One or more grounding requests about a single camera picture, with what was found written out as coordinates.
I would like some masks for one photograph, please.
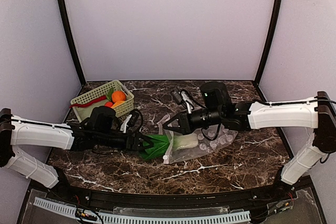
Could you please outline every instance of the orange fruit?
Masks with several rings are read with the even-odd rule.
[[[112,102],[126,101],[126,95],[124,92],[118,90],[112,93]]]
[[[113,102],[107,102],[107,103],[105,103],[104,106],[111,108],[113,106]]]
[[[116,106],[119,106],[119,105],[121,105],[123,103],[124,103],[124,101],[115,102],[115,104],[112,106],[112,108],[114,109]]]

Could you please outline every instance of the black pole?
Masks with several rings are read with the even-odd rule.
[[[272,16],[271,16],[271,21],[269,23],[266,42],[265,42],[263,53],[261,55],[261,60],[260,60],[260,63],[259,63],[257,75],[256,75],[256,78],[255,78],[255,82],[257,83],[257,85],[260,84],[260,81],[261,81],[261,78],[262,78],[262,75],[264,73],[264,69],[265,69],[265,66],[266,66],[268,54],[269,54],[269,51],[271,49],[275,28],[277,26],[277,21],[278,21],[278,16],[279,16],[279,11],[280,11],[280,5],[281,5],[281,0],[274,0],[273,11],[272,11]]]
[[[80,62],[79,62],[76,46],[75,46],[75,43],[74,43],[74,38],[72,36],[72,32],[71,32],[71,28],[70,28],[70,22],[69,22],[69,18],[68,18],[68,13],[67,13],[67,9],[66,9],[66,6],[65,6],[65,0],[57,0],[57,1],[58,1],[59,11],[61,13],[64,32],[65,32],[65,35],[67,37],[67,42],[68,42],[68,46],[69,46],[69,49],[70,49],[71,57],[72,57],[72,60],[74,62],[73,64],[75,65],[75,69],[76,69],[80,84],[82,86],[84,86],[85,83],[86,83],[86,80],[85,80],[85,77],[84,77],[82,67],[81,67]]]

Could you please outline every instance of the plastic bag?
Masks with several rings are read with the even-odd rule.
[[[203,132],[208,138],[212,139],[216,135],[217,127],[218,125],[212,125],[208,129],[203,130]],[[197,129],[192,134],[185,136],[172,131],[165,131],[165,134],[170,144],[163,156],[163,163],[173,164],[202,157],[225,148],[231,145],[238,132],[228,130],[221,125],[218,137],[213,141],[207,140],[203,136],[201,129]]]

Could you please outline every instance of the basket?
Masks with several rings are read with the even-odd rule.
[[[79,97],[76,97],[70,101],[71,104],[74,103],[80,103],[85,104],[93,99],[99,98],[103,95],[107,95],[109,90],[111,88],[114,88],[115,91],[121,90],[126,94],[126,101],[122,103],[121,105],[116,106],[113,108],[116,111],[116,116],[120,117],[122,115],[125,115],[126,113],[132,111],[134,109],[134,95],[118,80],[114,80],[111,82],[108,82],[96,89],[93,89],[85,94],[80,95]],[[88,118],[91,115],[92,110],[95,107],[99,107],[104,105],[108,100],[103,100],[97,103],[94,103],[91,106],[88,106],[86,108],[80,108],[80,107],[73,107],[74,112],[76,114],[76,117],[79,122],[83,121],[85,118]]]

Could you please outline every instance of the brown marble surface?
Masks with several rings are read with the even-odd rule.
[[[89,82],[81,94],[105,82]],[[123,81],[145,118],[142,133],[157,134],[157,122],[183,109],[170,96],[174,87],[188,90],[201,102],[204,81]],[[250,81],[224,81],[233,102],[258,99]],[[76,121],[73,111],[68,122]],[[275,128],[239,132],[233,144],[216,153],[164,165],[161,158],[142,160],[137,153],[69,152],[54,148],[49,165],[64,170],[74,186],[131,194],[205,194],[270,185],[288,154]]]

